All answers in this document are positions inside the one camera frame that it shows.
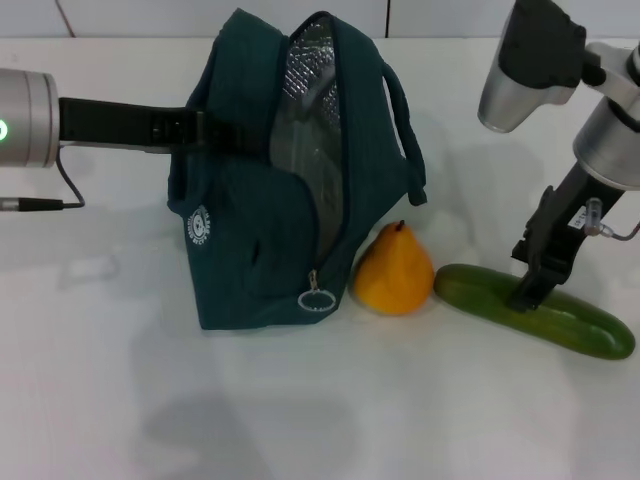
bag strap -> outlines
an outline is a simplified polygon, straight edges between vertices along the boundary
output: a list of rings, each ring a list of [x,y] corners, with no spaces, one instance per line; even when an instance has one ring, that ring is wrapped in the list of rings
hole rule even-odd
[[[427,202],[424,186],[427,176],[424,169],[424,159],[418,145],[415,133],[411,128],[409,103],[404,94],[402,85],[393,69],[386,63],[382,66],[382,76],[389,89],[393,117],[398,130],[398,136],[404,149],[404,154],[409,162],[408,193],[411,205],[418,206]]]

metal ring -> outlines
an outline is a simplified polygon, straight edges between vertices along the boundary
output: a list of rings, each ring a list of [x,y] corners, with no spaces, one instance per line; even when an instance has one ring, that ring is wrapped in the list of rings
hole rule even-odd
[[[323,297],[328,298],[331,304],[326,307],[310,307],[309,305],[306,305],[304,303],[305,298],[309,299],[314,295],[321,295]],[[337,303],[338,301],[336,300],[336,296],[333,293],[331,293],[329,290],[308,290],[304,293],[301,293],[300,296],[298,297],[298,305],[300,306],[300,308],[302,308],[303,310],[306,310],[307,312],[312,312],[312,313],[328,312],[329,310],[333,310],[333,308],[336,306]]]

